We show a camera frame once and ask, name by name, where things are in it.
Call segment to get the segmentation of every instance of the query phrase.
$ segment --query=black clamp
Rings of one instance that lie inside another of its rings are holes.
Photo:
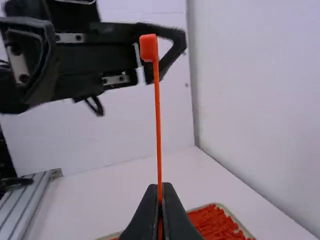
[[[162,184],[161,205],[158,202],[157,185],[149,185],[131,222],[118,240],[158,240],[159,219],[162,219],[163,240],[204,240],[191,223],[169,182]]]

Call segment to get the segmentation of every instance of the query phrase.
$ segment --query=orange pieces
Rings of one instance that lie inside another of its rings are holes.
[[[246,238],[239,225],[223,209],[210,204],[192,211],[189,218],[206,240],[254,240]]]

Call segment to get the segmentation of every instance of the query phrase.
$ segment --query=orange stick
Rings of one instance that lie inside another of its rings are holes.
[[[158,201],[162,203],[162,152],[161,152],[161,116],[160,116],[160,84],[158,42],[155,34],[142,35],[139,38],[140,56],[145,62],[153,63],[154,103],[156,125],[156,159],[158,173]]]

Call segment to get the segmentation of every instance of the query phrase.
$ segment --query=white backdrop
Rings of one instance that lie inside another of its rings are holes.
[[[189,3],[200,148],[320,238],[320,1]]]
[[[100,0],[105,22],[151,22],[187,29],[184,0]],[[159,40],[160,57],[171,43]],[[156,153],[154,86],[105,92],[105,117],[84,103],[48,103],[21,115],[2,115],[1,126],[19,175],[62,168],[71,174]],[[182,55],[160,84],[163,151],[194,145],[189,57]]]

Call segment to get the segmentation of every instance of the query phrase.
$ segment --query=white table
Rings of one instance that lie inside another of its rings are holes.
[[[26,239],[94,240],[123,230],[156,183],[156,166],[149,157],[55,180]],[[258,240],[317,239],[197,147],[165,155],[163,181],[186,210],[224,204]]]

